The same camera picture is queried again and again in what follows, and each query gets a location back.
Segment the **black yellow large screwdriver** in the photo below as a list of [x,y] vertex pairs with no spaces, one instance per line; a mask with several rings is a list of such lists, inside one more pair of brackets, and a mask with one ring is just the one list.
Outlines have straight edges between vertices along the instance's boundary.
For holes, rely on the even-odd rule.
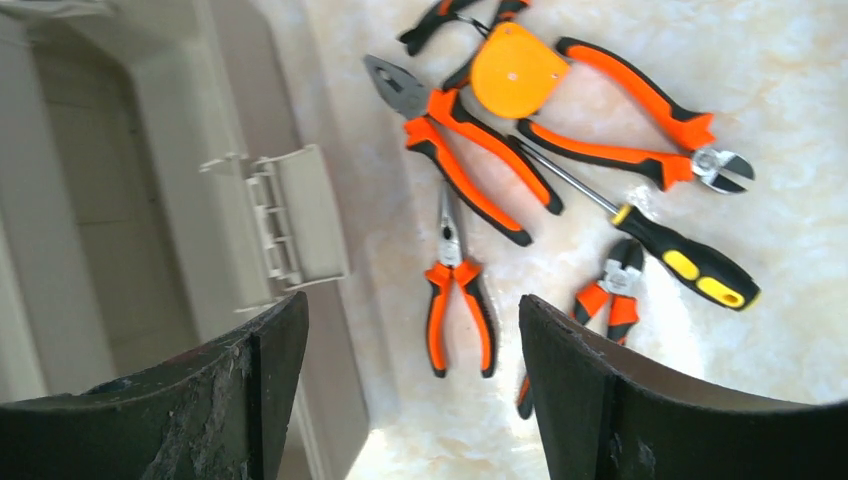
[[607,211],[616,229],[641,243],[688,289],[734,311],[758,300],[761,288],[754,278],[719,250],[653,221],[631,203],[611,202],[519,137],[509,135],[507,141]]

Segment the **orange diagonal cutting pliers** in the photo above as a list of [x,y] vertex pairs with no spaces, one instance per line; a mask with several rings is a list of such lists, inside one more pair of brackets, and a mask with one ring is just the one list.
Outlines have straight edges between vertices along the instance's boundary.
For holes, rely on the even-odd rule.
[[607,125],[524,118],[516,127],[528,140],[569,159],[639,174],[662,191],[699,182],[721,194],[740,194],[756,179],[748,159],[717,144],[713,113],[681,104],[638,66],[598,44],[563,36],[554,50],[603,75],[632,107],[625,120]]

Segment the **orange tape measure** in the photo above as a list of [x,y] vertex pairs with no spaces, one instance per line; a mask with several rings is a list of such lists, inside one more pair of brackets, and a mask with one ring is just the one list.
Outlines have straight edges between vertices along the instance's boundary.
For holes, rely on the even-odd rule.
[[547,102],[568,62],[515,22],[498,24],[471,64],[470,85],[481,105],[506,119],[528,117]]

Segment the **translucent beige tool box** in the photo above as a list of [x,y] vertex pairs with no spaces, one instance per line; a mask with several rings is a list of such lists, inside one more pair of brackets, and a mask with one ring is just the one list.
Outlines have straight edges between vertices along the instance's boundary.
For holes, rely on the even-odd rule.
[[287,296],[307,344],[273,479],[342,479],[368,434],[331,171],[256,1],[1,5],[1,407],[77,395]]

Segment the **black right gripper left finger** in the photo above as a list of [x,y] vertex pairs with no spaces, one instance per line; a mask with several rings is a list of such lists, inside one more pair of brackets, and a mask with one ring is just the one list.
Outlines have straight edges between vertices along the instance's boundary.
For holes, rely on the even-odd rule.
[[307,344],[297,292],[240,327],[77,395],[1,407],[5,479],[273,479]]

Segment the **orange long-nose pliers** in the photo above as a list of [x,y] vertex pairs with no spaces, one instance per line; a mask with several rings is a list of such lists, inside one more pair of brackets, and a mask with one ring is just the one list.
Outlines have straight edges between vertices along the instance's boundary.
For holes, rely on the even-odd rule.
[[453,21],[472,25],[486,38],[498,24],[514,20],[519,13],[532,5],[529,0],[502,0],[498,4],[493,20],[485,24],[462,13],[463,9],[474,3],[475,0],[436,1],[413,27],[399,34],[397,40],[405,46],[409,56],[416,56],[441,27]]

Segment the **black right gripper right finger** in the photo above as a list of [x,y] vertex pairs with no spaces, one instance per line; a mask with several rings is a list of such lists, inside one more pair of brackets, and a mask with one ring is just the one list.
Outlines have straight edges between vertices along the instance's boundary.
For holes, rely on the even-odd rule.
[[671,369],[519,303],[522,350],[554,479],[843,479],[847,405],[804,405]]

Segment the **orange black end pliers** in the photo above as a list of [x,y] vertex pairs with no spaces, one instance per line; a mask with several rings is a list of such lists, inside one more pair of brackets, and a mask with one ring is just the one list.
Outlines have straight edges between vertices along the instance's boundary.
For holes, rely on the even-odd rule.
[[606,338],[624,346],[639,322],[635,287],[643,275],[644,253],[635,239],[621,239],[609,251],[601,275],[574,295],[565,324],[585,326],[610,303]]

